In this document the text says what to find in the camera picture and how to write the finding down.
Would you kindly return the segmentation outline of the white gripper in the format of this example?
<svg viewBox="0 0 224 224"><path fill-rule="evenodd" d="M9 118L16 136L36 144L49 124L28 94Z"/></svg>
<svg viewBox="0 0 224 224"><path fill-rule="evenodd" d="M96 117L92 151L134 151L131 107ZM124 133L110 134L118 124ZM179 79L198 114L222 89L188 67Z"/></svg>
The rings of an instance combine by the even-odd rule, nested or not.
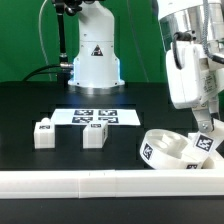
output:
<svg viewBox="0 0 224 224"><path fill-rule="evenodd" d="M182 66L178 69L173 49L166 53L166 71L170 96L175 108L192 108L200 132L213 130L207 105L202 105L224 90L224 66L212 65L201 44L178 41L177 52Z"/></svg>

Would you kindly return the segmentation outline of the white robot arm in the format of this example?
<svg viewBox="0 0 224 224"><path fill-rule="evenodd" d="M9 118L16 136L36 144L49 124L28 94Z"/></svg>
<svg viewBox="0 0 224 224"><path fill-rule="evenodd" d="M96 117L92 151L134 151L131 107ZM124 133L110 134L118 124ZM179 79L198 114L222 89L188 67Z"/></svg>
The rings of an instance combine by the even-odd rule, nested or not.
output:
<svg viewBox="0 0 224 224"><path fill-rule="evenodd" d="M60 64L72 70L68 85L90 94L124 84L114 52L115 21L103 0L51 0L58 17ZM166 52L173 105L190 108L200 131L214 130L217 95L223 90L224 15L221 0L155 0ZM79 21L79 53L68 61L63 16Z"/></svg>

